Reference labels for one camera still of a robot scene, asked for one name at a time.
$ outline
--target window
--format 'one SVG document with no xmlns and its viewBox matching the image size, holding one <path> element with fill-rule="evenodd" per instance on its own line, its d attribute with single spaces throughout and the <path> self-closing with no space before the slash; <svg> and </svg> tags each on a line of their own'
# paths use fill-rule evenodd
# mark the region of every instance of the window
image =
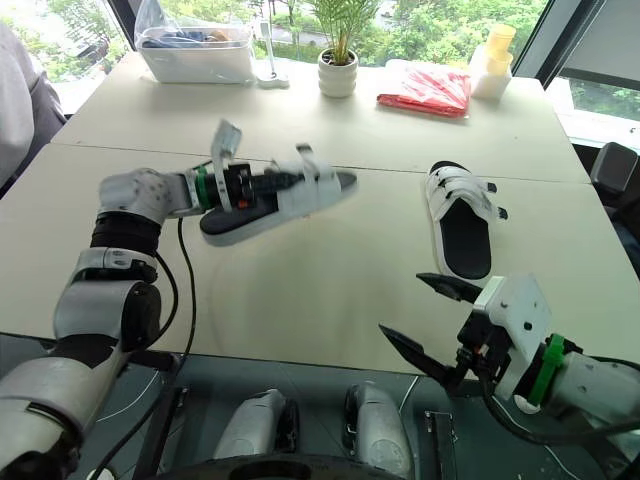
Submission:
<svg viewBox="0 0 640 480">
<path fill-rule="evenodd" d="M 618 142 L 640 151 L 640 91 L 556 77 L 547 95 L 574 143 Z"/>
<path fill-rule="evenodd" d="M 327 46 L 311 6 L 300 0 L 160 0 L 175 17 L 228 22 L 269 18 L 278 57 L 315 63 Z M 383 0 L 375 20 L 354 44 L 360 63 L 383 66 L 391 58 L 466 65 L 494 23 L 517 29 L 517 59 L 547 0 Z M 264 42 L 255 43 L 264 58 Z"/>
<path fill-rule="evenodd" d="M 129 50 L 106 0 L 2 0 L 0 21 L 47 71 L 74 113 Z"/>
</svg>

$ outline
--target white table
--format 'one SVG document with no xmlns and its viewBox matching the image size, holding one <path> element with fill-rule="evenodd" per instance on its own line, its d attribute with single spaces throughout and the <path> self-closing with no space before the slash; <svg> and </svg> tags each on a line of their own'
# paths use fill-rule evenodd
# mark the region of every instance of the white table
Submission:
<svg viewBox="0 0 640 480">
<path fill-rule="evenodd" d="M 428 172 L 439 160 L 477 175 L 588 183 L 537 80 L 514 78 L 500 104 L 472 100 L 467 119 L 378 107 L 384 70 L 361 68 L 346 99 L 320 94 L 317 66 L 293 62 L 289 90 L 160 84 L 128 54 L 54 143 L 208 155 L 221 118 L 244 132 L 238 156 L 295 155 L 308 142 L 333 165 Z"/>
<path fill-rule="evenodd" d="M 87 248 L 99 181 L 141 166 L 189 168 L 202 157 L 52 144 L 0 201 L 0 331 L 51 337 L 56 301 Z M 264 163 L 254 163 L 255 170 Z M 437 271 L 423 174 L 358 170 L 359 191 L 309 218 L 216 248 L 185 221 L 196 273 L 202 354 L 411 372 L 378 323 L 454 360 L 470 306 L 415 279 Z M 533 272 L 552 330 L 588 353 L 640 361 L 638 280 L 589 185 L 491 179 L 509 220 L 491 230 L 493 273 Z M 174 326 L 155 348 L 184 348 L 188 277 L 175 233 L 159 251 L 180 286 Z M 171 295 L 161 274 L 163 318 Z"/>
</svg>

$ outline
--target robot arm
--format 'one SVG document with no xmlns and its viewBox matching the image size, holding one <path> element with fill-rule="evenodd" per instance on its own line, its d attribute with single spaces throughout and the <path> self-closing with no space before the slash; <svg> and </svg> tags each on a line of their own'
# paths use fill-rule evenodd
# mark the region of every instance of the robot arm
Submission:
<svg viewBox="0 0 640 480">
<path fill-rule="evenodd" d="M 504 400 L 519 395 L 546 413 L 577 408 L 605 424 L 616 424 L 609 427 L 610 434 L 640 426 L 639 372 L 586 356 L 560 335 L 545 340 L 551 312 L 532 275 L 493 277 L 484 289 L 443 275 L 418 278 L 442 295 L 473 304 L 458 333 L 456 366 L 442 365 L 413 340 L 381 329 L 407 361 L 447 390 L 454 391 L 471 370 L 484 387 L 488 407 L 493 406 L 494 394 Z M 518 433 L 533 443 L 561 444 L 588 440 L 594 432 L 556 437 Z"/>
<path fill-rule="evenodd" d="M 202 167 L 169 174 L 139 169 L 101 183 L 91 245 L 55 309 L 55 349 L 0 381 L 0 479 L 58 480 L 74 471 L 117 375 L 133 352 L 158 339 L 161 301 L 153 282 L 167 218 L 209 209 L 250 212 L 267 197 L 277 210 L 282 191 L 309 183 L 304 169 L 252 175 L 248 164 L 224 168 L 240 136 L 222 122 L 212 147 L 214 173 Z M 316 179 L 298 190 L 318 192 L 321 199 L 322 187 Z"/>
</svg>

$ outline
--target white flower pot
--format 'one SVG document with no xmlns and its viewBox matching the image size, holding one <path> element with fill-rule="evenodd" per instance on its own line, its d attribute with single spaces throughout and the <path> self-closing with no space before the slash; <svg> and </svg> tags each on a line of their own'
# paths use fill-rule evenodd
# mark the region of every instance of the white flower pot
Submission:
<svg viewBox="0 0 640 480">
<path fill-rule="evenodd" d="M 354 61 L 349 65 L 337 66 L 329 65 L 322 60 L 322 56 L 327 53 L 324 50 L 318 57 L 318 85 L 320 91 L 327 97 L 348 97 L 356 88 L 356 76 L 358 75 L 358 56 L 349 50 Z"/>
</svg>

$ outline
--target white container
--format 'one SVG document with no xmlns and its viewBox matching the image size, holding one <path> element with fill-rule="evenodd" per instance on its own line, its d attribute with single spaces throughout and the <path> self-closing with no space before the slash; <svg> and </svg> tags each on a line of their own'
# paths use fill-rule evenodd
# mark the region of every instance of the white container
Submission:
<svg viewBox="0 0 640 480">
<path fill-rule="evenodd" d="M 349 65 L 329 65 L 322 60 L 322 56 L 328 50 L 324 50 L 318 56 L 318 86 L 327 97 L 348 97 L 356 88 L 358 76 L 358 56 L 349 50 L 354 60 Z"/>
<path fill-rule="evenodd" d="M 185 27 L 185 32 L 224 33 L 230 42 L 210 42 L 211 47 L 145 48 L 138 51 L 153 75 L 162 83 L 249 83 L 253 75 L 251 35 L 243 28 Z M 167 33 L 162 27 L 144 31 L 144 39 L 160 38 Z"/>
<path fill-rule="evenodd" d="M 506 65 L 496 65 L 496 60 L 488 58 L 484 53 L 484 46 L 480 45 L 471 57 L 469 62 L 469 70 L 471 72 L 471 96 L 473 98 L 485 98 L 490 100 L 498 100 L 502 97 L 507 85 L 511 81 L 511 60 L 508 57 L 502 62 Z M 495 74 L 492 72 L 500 71 L 504 73 Z"/>
</svg>

